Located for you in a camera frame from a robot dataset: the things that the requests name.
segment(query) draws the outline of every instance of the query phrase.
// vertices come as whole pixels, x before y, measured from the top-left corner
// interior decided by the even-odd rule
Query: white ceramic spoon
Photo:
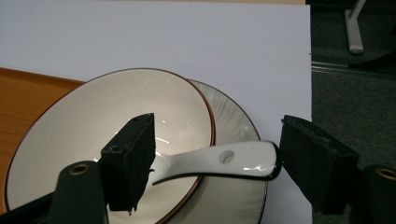
[[[150,173],[152,185],[174,178],[216,175],[270,180],[280,172],[276,146],[266,141],[239,142],[172,156],[156,153]]]

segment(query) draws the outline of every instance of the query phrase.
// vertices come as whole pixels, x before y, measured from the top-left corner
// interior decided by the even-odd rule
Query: white backdrop
[[[264,140],[281,119],[311,120],[309,6],[131,1],[0,1],[0,66],[90,80],[154,67],[232,97]],[[311,223],[282,171],[262,223]]]

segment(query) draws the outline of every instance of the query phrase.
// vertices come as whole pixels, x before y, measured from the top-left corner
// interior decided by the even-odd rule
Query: wooden table
[[[5,202],[8,167],[32,124],[81,81],[0,68],[0,214]]]

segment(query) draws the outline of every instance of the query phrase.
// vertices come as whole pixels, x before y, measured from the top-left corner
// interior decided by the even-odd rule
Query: chair leg
[[[357,0],[352,9],[345,11],[346,17],[346,33],[349,44],[349,52],[351,54],[362,54],[363,44],[361,43],[361,31],[359,29],[358,17],[361,13],[366,0]]]

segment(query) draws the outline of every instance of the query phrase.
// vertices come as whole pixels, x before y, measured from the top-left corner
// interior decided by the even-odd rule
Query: white bowl
[[[58,174],[76,161],[97,161],[129,120],[154,113],[157,151],[176,154],[212,146],[215,124],[205,97],[187,79],[156,69],[104,75],[67,94],[32,126],[7,177],[10,209],[55,190]],[[197,177],[147,186],[138,212],[110,212],[110,223],[154,223],[173,215],[198,186]]]

